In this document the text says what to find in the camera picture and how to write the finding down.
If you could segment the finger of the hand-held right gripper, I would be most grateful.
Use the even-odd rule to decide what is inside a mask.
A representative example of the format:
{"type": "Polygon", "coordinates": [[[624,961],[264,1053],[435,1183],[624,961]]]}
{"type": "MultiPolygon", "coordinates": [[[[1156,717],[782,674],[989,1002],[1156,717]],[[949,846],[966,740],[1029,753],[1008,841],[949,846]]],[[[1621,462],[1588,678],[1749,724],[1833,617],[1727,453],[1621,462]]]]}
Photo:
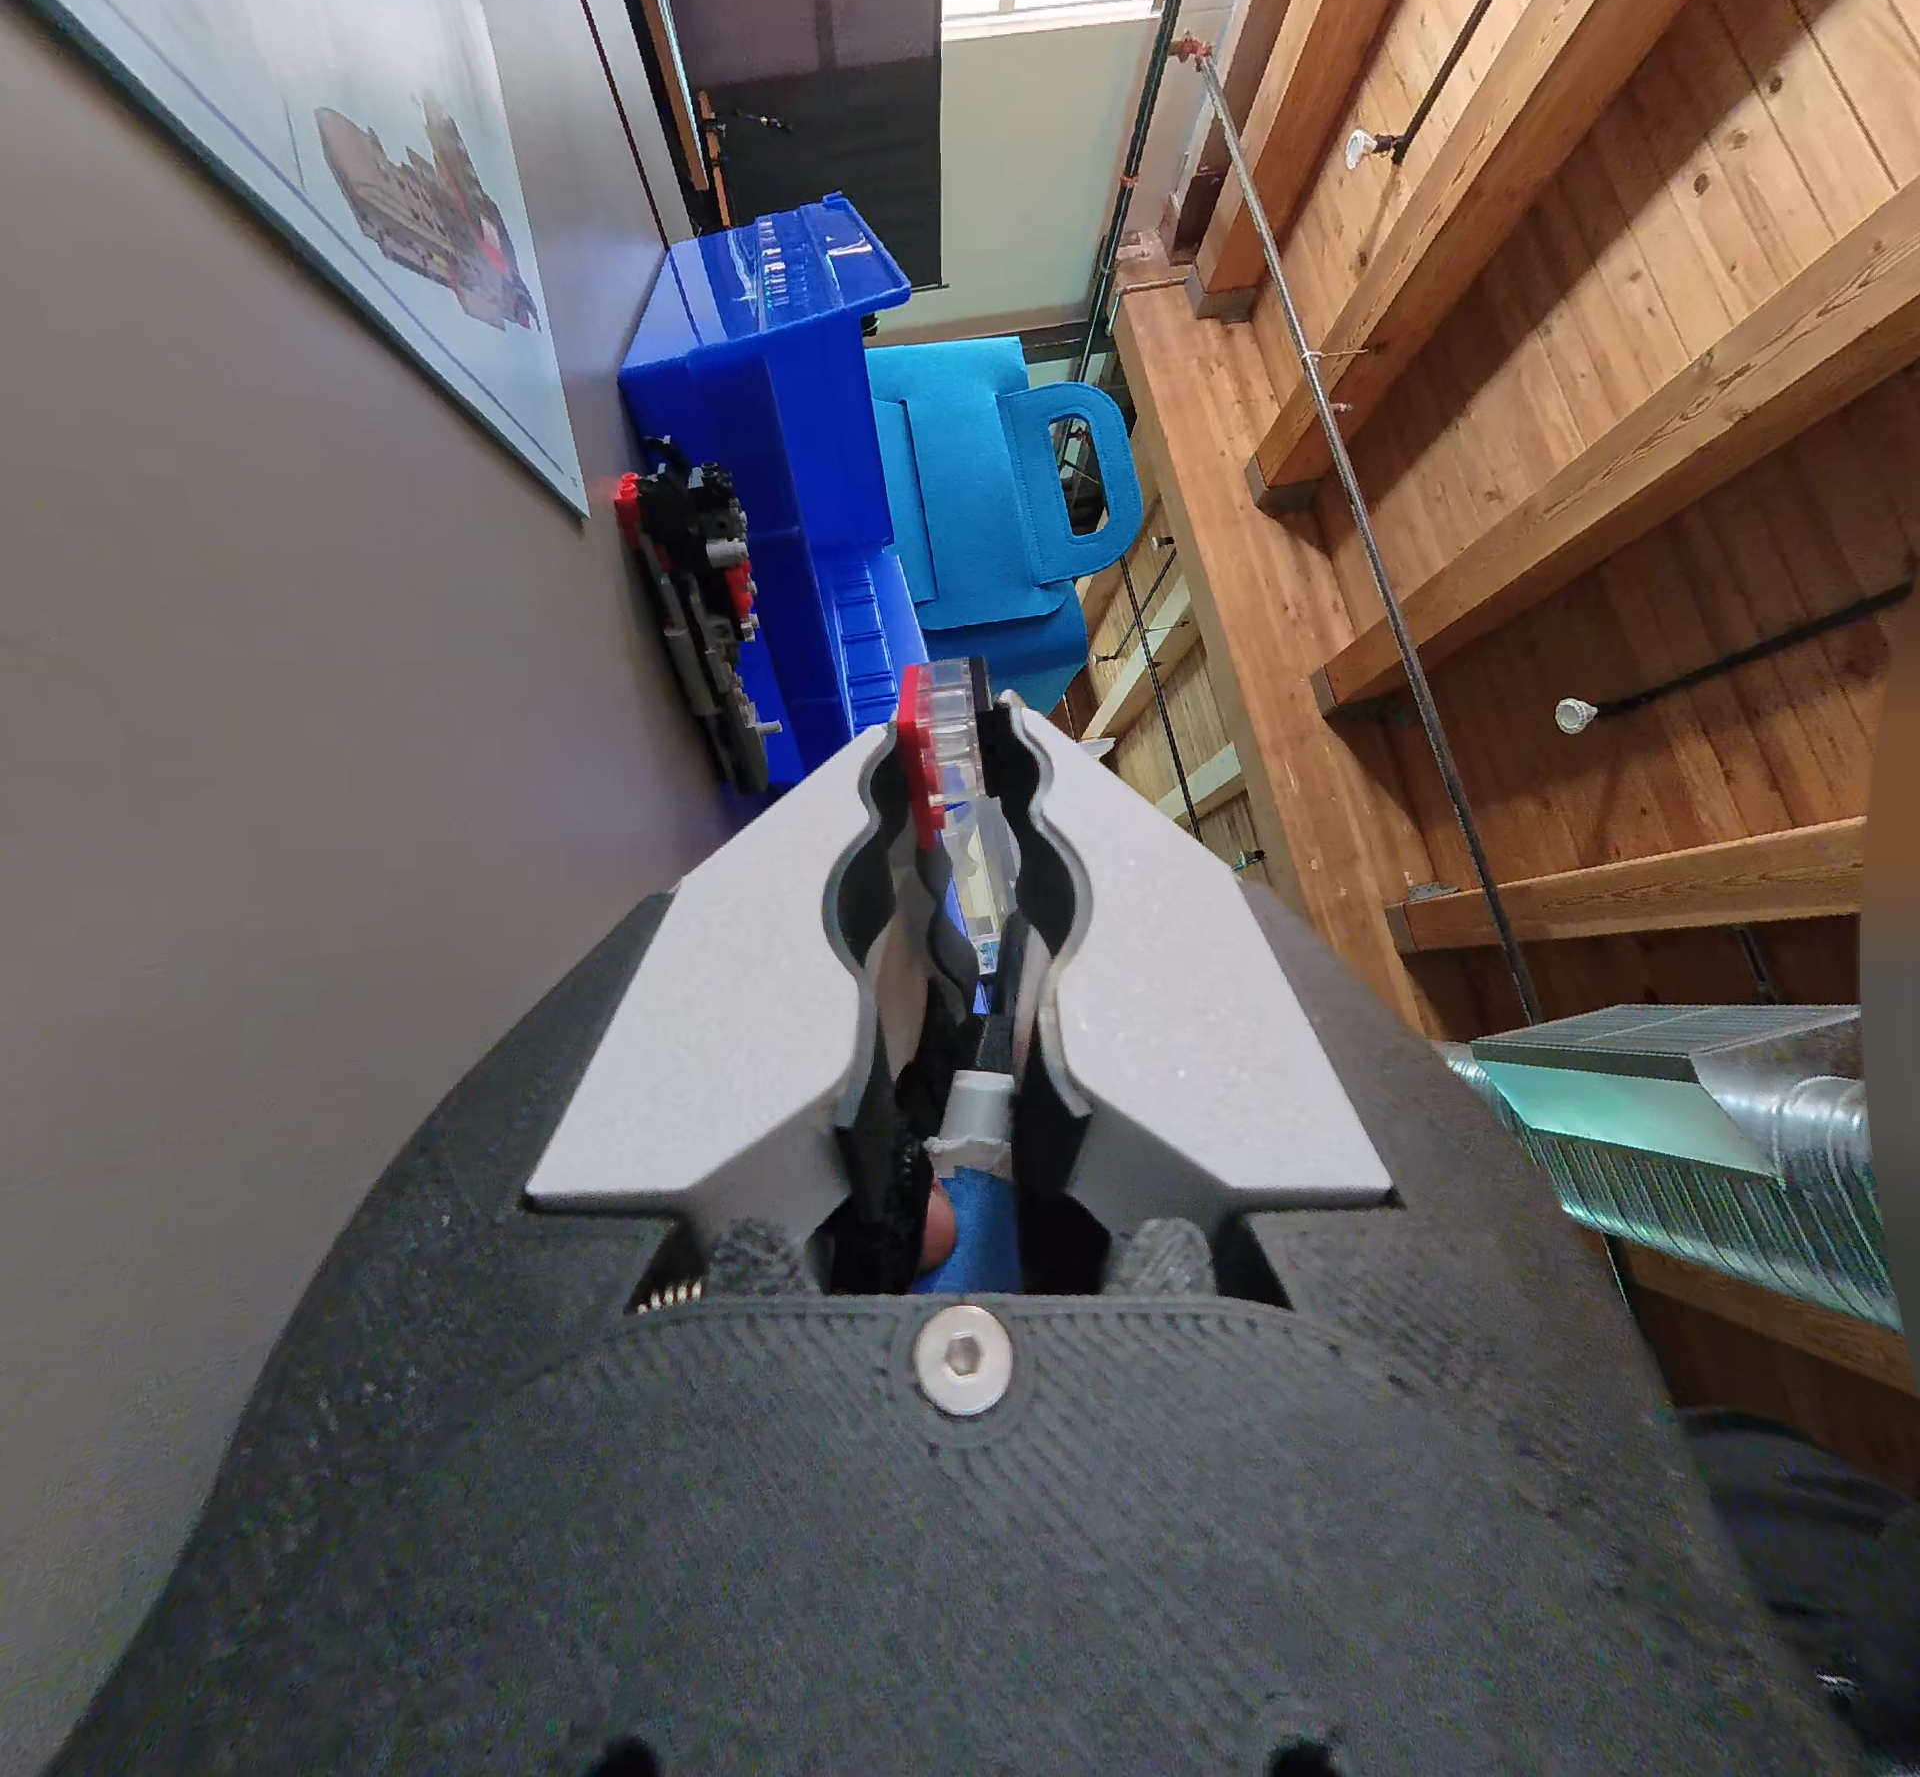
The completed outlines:
{"type": "Polygon", "coordinates": [[[873,947],[877,1029],[893,1077],[912,1061],[927,1021],[964,1021],[964,930],[947,914],[952,869],[944,846],[900,837],[888,853],[895,908],[873,947]]]}
{"type": "Polygon", "coordinates": [[[1024,1078],[1036,1037],[1052,953],[1026,915],[1010,915],[1003,930],[1003,1015],[1008,1029],[1008,1074],[1024,1078]]]}

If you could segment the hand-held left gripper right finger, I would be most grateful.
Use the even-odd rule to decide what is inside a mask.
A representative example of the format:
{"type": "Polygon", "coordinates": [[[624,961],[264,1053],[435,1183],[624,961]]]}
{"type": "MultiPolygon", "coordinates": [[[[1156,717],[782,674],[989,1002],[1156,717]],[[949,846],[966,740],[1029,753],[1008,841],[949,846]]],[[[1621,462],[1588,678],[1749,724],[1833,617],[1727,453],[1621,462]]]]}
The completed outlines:
{"type": "Polygon", "coordinates": [[[1010,1155],[1024,1267],[1185,1220],[1374,1212],[1390,1167],[1257,900],[1044,717],[996,705],[1014,906],[1052,953],[1010,1155]]]}

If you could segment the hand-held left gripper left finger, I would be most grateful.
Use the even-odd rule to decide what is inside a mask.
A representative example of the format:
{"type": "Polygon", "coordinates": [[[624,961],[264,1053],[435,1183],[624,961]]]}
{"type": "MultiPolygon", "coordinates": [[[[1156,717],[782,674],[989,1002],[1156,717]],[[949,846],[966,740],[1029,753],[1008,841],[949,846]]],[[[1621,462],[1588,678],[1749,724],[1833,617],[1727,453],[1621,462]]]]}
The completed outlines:
{"type": "Polygon", "coordinates": [[[738,1219],[809,1241],[846,1201],[835,1132],[885,1069],[900,786],[893,729],[863,731],[676,886],[525,1181],[534,1210],[677,1219],[711,1247],[738,1219]]]}

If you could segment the red and clear brick assembly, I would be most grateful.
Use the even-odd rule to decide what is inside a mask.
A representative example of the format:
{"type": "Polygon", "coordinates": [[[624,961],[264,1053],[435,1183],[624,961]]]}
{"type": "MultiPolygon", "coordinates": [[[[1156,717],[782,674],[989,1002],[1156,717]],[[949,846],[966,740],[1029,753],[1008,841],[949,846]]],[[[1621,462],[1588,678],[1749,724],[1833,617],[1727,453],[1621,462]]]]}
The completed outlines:
{"type": "Polygon", "coordinates": [[[895,738],[914,841],[922,851],[946,848],[947,914],[964,930],[976,977],[989,982],[1014,906],[1016,849],[999,801],[976,796],[967,657],[907,668],[895,738]]]}

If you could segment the grey desk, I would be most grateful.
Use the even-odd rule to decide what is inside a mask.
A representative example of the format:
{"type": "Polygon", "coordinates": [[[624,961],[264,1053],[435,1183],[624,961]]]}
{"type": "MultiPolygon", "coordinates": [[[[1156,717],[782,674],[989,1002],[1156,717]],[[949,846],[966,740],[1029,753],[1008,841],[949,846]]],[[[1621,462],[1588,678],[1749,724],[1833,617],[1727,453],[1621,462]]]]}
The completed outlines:
{"type": "Polygon", "coordinates": [[[4,1773],[102,1693],[427,1109],[729,839],[609,515],[690,206],[630,0],[481,0],[572,511],[4,0],[4,1773]]]}

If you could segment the blue plastic storage bin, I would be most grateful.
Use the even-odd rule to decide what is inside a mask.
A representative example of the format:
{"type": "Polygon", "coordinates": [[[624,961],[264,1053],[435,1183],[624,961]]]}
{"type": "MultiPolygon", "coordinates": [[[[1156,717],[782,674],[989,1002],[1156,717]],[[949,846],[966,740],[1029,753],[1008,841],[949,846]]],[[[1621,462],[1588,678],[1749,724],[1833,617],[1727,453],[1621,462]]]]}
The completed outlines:
{"type": "Polygon", "coordinates": [[[676,243],[617,373],[640,435],[720,464],[750,532],[893,542],[863,325],[910,282],[845,194],[676,243]]]}
{"type": "Polygon", "coordinates": [[[780,795],[893,719],[924,642],[889,544],[813,548],[793,524],[750,532],[749,553],[757,628],[741,680],[757,719],[780,726],[764,740],[780,795]]]}

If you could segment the partly built brick model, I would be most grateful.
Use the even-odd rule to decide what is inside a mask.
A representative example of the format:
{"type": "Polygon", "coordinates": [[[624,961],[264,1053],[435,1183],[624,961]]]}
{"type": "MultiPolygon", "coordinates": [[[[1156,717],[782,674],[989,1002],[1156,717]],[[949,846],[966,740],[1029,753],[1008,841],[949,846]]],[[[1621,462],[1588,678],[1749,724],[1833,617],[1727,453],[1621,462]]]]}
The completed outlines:
{"type": "Polygon", "coordinates": [[[636,448],[640,468],[612,497],[622,542],[645,576],[664,657],[722,782],[758,796],[771,782],[766,743],[782,726],[757,712],[741,674],[757,613],[732,472],[694,462],[664,436],[645,435],[636,448]]]}

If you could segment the teal felt bag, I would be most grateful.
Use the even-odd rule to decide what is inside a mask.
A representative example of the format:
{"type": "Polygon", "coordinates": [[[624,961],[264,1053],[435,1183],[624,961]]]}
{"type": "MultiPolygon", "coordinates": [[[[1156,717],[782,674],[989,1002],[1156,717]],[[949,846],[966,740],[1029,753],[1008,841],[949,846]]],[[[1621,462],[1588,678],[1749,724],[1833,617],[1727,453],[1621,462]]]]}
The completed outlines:
{"type": "Polygon", "coordinates": [[[1055,708],[1085,669],[1078,586],[1123,560],[1144,497],[1121,407],[1033,385],[1013,336],[866,352],[893,547],[930,659],[1055,708]]]}

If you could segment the black ceiling pipe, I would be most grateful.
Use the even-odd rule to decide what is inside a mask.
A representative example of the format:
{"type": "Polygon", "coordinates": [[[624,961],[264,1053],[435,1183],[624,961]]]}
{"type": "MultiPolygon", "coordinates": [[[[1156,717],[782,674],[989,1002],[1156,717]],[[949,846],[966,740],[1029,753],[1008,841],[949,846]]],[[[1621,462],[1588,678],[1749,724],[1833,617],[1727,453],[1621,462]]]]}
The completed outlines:
{"type": "Polygon", "coordinates": [[[1429,749],[1433,753],[1435,766],[1439,769],[1439,777],[1447,793],[1447,801],[1450,805],[1456,830],[1462,833],[1462,839],[1474,863],[1477,888],[1480,888],[1481,900],[1486,902],[1490,923],[1494,926],[1494,933],[1499,946],[1507,975],[1510,978],[1510,986],[1517,990],[1522,1021],[1527,1026],[1535,1026],[1542,1021],[1537,986],[1529,972],[1525,951],[1512,930],[1510,917],[1507,914],[1507,905],[1499,897],[1497,880],[1486,855],[1483,839],[1476,822],[1476,813],[1470,803],[1465,785],[1460,775],[1456,762],[1455,762],[1450,743],[1447,740],[1441,712],[1439,712],[1437,701],[1433,697],[1433,687],[1426,678],[1424,663],[1418,656],[1418,649],[1411,636],[1407,635],[1398,590],[1393,588],[1386,571],[1386,563],[1379,553],[1379,540],[1375,536],[1374,523],[1372,523],[1369,510],[1360,494],[1360,485],[1352,468],[1352,456],[1348,453],[1344,436],[1340,435],[1336,411],[1333,407],[1333,399],[1329,398],[1326,385],[1321,381],[1319,360],[1317,360],[1319,352],[1313,351],[1308,339],[1302,315],[1298,312],[1289,284],[1283,276],[1278,242],[1262,210],[1252,167],[1247,160],[1239,135],[1235,133],[1235,127],[1231,122],[1221,78],[1214,62],[1214,47],[1201,36],[1185,34],[1185,36],[1178,36],[1176,43],[1168,45],[1166,54],[1170,60],[1183,62],[1198,72],[1205,89],[1208,102],[1216,114],[1216,121],[1219,122],[1225,135],[1228,163],[1239,187],[1242,205],[1248,210],[1252,225],[1257,230],[1262,265],[1273,284],[1273,290],[1278,298],[1283,325],[1292,342],[1292,349],[1295,352],[1298,364],[1302,369],[1304,385],[1309,394],[1309,407],[1329,444],[1333,470],[1347,497],[1347,504],[1352,515],[1355,535],[1360,542],[1375,590],[1379,593],[1384,621],[1386,621],[1390,641],[1393,645],[1393,652],[1398,656],[1398,661],[1404,674],[1404,684],[1407,687],[1411,708],[1417,710],[1418,723],[1426,735],[1429,749]]]}

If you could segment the light blue instruction booklet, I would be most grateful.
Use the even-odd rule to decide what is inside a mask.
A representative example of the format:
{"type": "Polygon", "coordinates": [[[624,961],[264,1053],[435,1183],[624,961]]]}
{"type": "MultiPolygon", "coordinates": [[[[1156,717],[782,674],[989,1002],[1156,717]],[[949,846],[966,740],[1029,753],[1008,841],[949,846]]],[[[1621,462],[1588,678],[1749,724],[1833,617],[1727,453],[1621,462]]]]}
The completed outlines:
{"type": "Polygon", "coordinates": [[[572,511],[481,0],[38,0],[572,511]]]}

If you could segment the silver ventilation duct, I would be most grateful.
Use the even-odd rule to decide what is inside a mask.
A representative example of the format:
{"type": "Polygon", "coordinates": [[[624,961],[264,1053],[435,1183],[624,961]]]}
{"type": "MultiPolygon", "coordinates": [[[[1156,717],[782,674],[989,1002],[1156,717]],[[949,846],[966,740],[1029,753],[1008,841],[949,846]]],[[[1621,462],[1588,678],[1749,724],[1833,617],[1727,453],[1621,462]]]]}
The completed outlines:
{"type": "Polygon", "coordinates": [[[1591,1231],[1904,1328],[1859,1006],[1621,1004],[1435,1050],[1591,1231]]]}

